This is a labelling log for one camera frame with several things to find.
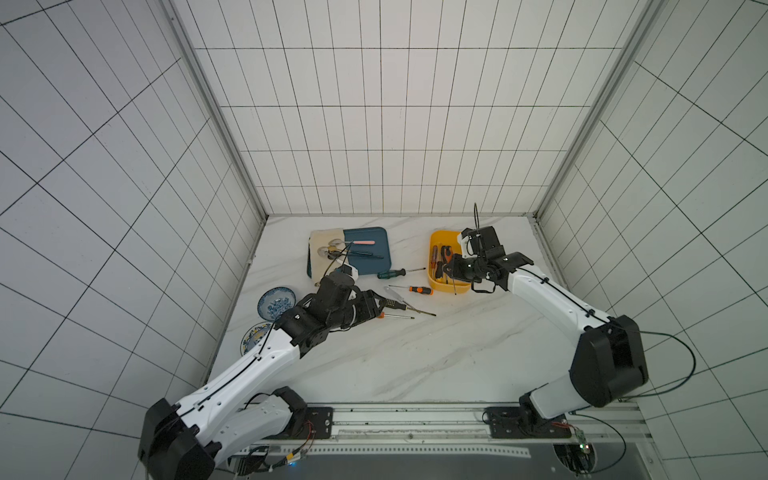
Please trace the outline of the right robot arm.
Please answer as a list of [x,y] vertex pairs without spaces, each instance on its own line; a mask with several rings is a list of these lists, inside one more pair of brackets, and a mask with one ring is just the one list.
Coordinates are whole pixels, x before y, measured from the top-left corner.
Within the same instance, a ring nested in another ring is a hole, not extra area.
[[568,412],[604,407],[648,382],[636,322],[625,315],[611,317],[572,296],[525,255],[456,255],[448,274],[471,284],[490,281],[522,298],[575,346],[567,373],[519,398],[517,424],[525,434],[537,434]]

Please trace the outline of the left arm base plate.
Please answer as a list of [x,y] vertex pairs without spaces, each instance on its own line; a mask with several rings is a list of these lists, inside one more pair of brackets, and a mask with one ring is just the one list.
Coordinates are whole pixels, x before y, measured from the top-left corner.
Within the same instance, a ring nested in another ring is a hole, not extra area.
[[285,429],[277,435],[279,439],[331,438],[334,409],[332,407],[307,407],[294,412]]

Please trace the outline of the purple red screwdriver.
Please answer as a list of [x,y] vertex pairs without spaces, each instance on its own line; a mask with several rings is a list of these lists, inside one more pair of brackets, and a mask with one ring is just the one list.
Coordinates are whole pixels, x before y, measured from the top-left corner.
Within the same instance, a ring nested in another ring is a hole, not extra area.
[[438,246],[433,245],[431,247],[430,262],[429,262],[429,274],[431,278],[436,277],[437,263],[438,263]]

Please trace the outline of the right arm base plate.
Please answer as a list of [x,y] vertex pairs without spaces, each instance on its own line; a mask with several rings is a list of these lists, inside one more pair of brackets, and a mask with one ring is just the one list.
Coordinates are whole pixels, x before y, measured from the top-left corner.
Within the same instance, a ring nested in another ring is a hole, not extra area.
[[542,419],[535,412],[519,406],[487,407],[482,421],[493,439],[569,439],[569,427],[556,426],[564,417]]

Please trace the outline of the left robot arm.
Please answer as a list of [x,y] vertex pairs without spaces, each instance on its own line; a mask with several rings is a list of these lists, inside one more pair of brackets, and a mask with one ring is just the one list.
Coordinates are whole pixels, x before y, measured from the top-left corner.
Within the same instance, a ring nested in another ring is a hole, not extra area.
[[265,336],[223,373],[175,403],[146,412],[138,459],[150,479],[207,479],[259,440],[307,434],[307,404],[277,374],[340,333],[380,317],[387,298],[356,286],[340,270],[273,322]]

